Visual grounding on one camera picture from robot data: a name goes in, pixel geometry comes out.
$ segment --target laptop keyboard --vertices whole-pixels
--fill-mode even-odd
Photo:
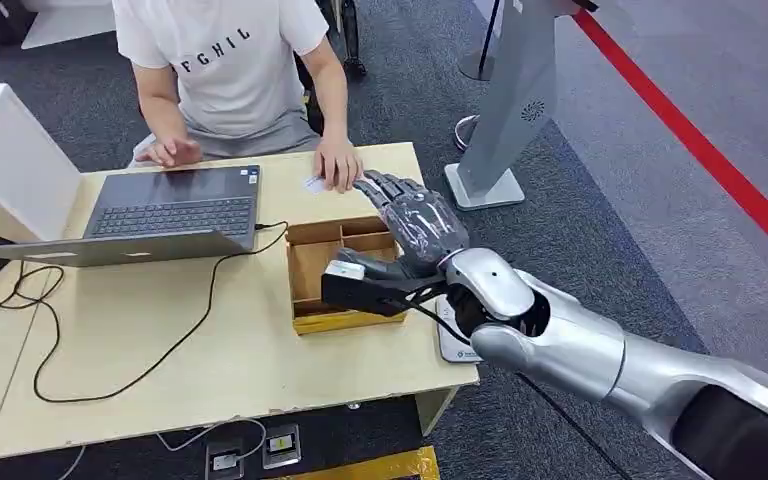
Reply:
[[[218,230],[226,236],[249,231],[252,197],[163,203],[104,209],[93,237],[149,235],[193,230]]]

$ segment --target robot finger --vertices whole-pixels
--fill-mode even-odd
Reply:
[[[364,172],[364,175],[375,182],[375,184],[381,188],[381,191],[383,191],[384,194],[387,195],[387,198],[390,200],[395,199],[402,193],[402,190],[396,186],[395,183],[393,183],[393,180],[391,180],[396,178],[392,175],[389,175],[388,178],[387,175],[382,175],[381,172],[377,170],[367,170]]]
[[[372,205],[374,205],[378,210],[381,210],[390,204],[390,199],[381,193],[381,190],[378,190],[374,185],[366,180],[356,180],[353,183],[353,186],[363,192],[363,194],[369,198],[369,201],[372,202]]]
[[[399,188],[401,188],[405,193],[424,192],[426,190],[425,187],[416,183],[413,181],[413,179],[410,178],[403,178],[399,180]]]

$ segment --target person's arm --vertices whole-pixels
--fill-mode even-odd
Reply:
[[[152,160],[174,167],[201,160],[199,145],[190,140],[184,116],[178,109],[178,93],[172,67],[145,68],[133,64],[140,109],[157,141],[137,160]]]
[[[314,170],[325,177],[328,188],[343,193],[363,176],[363,163],[349,141],[347,126],[348,87],[343,66],[334,54],[327,38],[302,56],[313,84],[316,97],[325,116],[322,143],[316,150]]]

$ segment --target gray shorts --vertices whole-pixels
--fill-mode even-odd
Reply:
[[[314,151],[319,146],[320,137],[307,123],[306,114],[302,110],[284,112],[277,120],[263,130],[235,137],[208,131],[197,122],[184,116],[190,138],[201,145],[204,160],[220,160],[223,158],[256,157],[276,153]],[[136,156],[154,143],[154,134],[146,137],[134,147],[134,157],[131,167],[154,166],[154,162],[138,162]]]

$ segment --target red barrier tape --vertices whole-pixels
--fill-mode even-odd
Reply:
[[[596,19],[585,10],[573,15],[573,19],[655,115],[768,235],[767,198],[664,95]]]

